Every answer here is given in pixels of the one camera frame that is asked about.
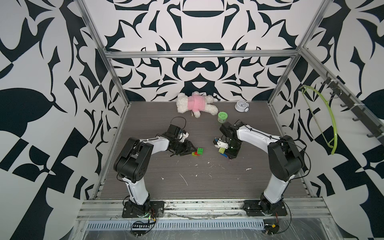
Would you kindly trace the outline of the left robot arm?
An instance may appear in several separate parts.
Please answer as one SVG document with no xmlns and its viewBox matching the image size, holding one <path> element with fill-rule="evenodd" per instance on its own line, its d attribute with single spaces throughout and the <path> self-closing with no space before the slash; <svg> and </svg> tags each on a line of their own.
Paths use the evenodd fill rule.
<svg viewBox="0 0 384 240">
<path fill-rule="evenodd" d="M 171 156 L 185 156 L 197 150 L 189 140 L 180 141 L 165 136 L 143 140 L 129 138 L 114 163 L 117 179 L 124 182 L 129 191 L 129 200 L 124 207 L 139 216 L 150 211 L 150 194 L 144 176 L 152 155 L 169 151 Z"/>
</svg>

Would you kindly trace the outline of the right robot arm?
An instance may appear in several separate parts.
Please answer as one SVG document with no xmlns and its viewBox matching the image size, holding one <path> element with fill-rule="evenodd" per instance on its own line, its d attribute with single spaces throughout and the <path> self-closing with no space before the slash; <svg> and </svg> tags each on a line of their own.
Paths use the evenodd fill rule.
<svg viewBox="0 0 384 240">
<path fill-rule="evenodd" d="M 259 210 L 271 214 L 282 205 L 283 194 L 289 182 L 295 178 L 305 163 L 294 140 L 287 135 L 278 137 L 264 133 L 243 122 L 234 125 L 226 122 L 221 125 L 220 131 L 224 139 L 216 139 L 214 144 L 224 149 L 223 154 L 230 160 L 238 156 L 244 142 L 268 154 L 272 176 L 261 195 Z"/>
</svg>

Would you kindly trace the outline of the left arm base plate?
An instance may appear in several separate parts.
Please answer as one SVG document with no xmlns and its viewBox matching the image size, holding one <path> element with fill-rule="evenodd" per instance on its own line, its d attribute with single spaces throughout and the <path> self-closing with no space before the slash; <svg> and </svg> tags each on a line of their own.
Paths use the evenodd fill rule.
<svg viewBox="0 0 384 240">
<path fill-rule="evenodd" d="M 132 201 L 124 203 L 122 218 L 144 218 L 149 215 L 157 217 L 164 213 L 165 202 L 146 201 L 143 205 L 135 204 Z"/>
</svg>

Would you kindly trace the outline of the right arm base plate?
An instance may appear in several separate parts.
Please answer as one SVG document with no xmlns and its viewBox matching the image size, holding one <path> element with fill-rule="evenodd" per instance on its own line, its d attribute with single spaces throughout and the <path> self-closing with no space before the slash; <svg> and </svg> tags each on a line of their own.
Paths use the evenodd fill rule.
<svg viewBox="0 0 384 240">
<path fill-rule="evenodd" d="M 243 210 L 250 217 L 287 216 L 287 208 L 282 200 L 270 203 L 267 199 L 245 200 Z"/>
</svg>

